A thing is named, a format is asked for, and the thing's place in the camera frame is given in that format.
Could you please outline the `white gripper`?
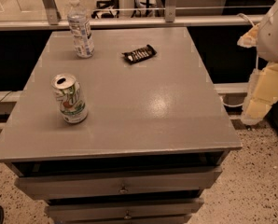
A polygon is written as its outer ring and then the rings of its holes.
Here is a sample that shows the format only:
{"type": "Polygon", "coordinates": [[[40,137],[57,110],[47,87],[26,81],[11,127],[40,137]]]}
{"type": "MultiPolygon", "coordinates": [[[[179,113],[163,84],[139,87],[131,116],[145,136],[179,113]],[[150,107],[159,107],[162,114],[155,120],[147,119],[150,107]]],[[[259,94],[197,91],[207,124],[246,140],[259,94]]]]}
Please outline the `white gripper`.
{"type": "MultiPolygon", "coordinates": [[[[237,45],[243,48],[252,48],[257,45],[259,24],[254,25],[242,35],[237,45]]],[[[243,102],[241,122],[245,125],[256,125],[261,122],[271,110],[271,106],[278,102],[278,63],[268,63],[259,72],[252,98],[247,97],[243,102]]]]}

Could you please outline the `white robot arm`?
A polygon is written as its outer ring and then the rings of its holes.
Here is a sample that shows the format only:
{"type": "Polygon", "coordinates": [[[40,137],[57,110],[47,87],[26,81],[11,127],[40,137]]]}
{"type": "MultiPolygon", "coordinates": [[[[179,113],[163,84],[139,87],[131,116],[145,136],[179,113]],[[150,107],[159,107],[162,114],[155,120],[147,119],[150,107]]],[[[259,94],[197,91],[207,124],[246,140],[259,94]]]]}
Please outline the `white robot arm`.
{"type": "Polygon", "coordinates": [[[239,38],[237,45],[255,47],[257,58],[268,62],[262,70],[257,67],[253,70],[243,101],[241,121],[246,125],[255,125],[278,102],[278,0],[259,24],[239,38]]]}

